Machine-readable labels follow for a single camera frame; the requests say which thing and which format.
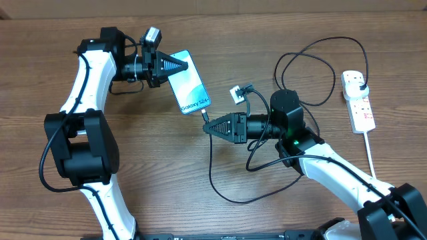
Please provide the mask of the Samsung Galaxy smartphone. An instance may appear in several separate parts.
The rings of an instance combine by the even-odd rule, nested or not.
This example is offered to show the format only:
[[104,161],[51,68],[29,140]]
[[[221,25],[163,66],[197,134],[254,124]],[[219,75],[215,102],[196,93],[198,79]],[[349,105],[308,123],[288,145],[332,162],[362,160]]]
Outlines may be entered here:
[[181,113],[187,115],[210,106],[211,99],[189,51],[183,50],[171,54],[171,57],[188,63],[188,68],[185,71],[169,77],[169,84]]

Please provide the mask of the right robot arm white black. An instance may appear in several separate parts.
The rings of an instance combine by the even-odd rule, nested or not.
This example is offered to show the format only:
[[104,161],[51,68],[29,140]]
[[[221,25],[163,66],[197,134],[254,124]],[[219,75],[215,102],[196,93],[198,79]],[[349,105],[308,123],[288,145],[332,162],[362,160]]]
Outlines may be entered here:
[[317,229],[287,230],[285,239],[425,239],[426,203],[420,192],[405,183],[395,187],[369,176],[340,157],[304,122],[298,94],[276,91],[265,115],[229,113],[209,120],[203,112],[203,131],[232,143],[253,139],[258,145],[275,139],[277,160],[248,171],[283,163],[300,176],[317,181],[358,216],[357,223],[335,218]]

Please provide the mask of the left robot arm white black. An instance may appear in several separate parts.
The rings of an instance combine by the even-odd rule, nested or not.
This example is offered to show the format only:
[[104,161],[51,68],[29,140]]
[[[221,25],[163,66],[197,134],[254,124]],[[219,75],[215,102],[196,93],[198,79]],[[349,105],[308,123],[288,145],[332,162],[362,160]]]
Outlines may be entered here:
[[102,239],[141,239],[117,180],[119,148],[104,115],[115,81],[159,87],[188,64],[158,51],[161,31],[150,27],[135,41],[117,27],[84,39],[67,101],[44,120],[47,144],[39,162],[42,185],[55,193],[82,192],[99,221]]

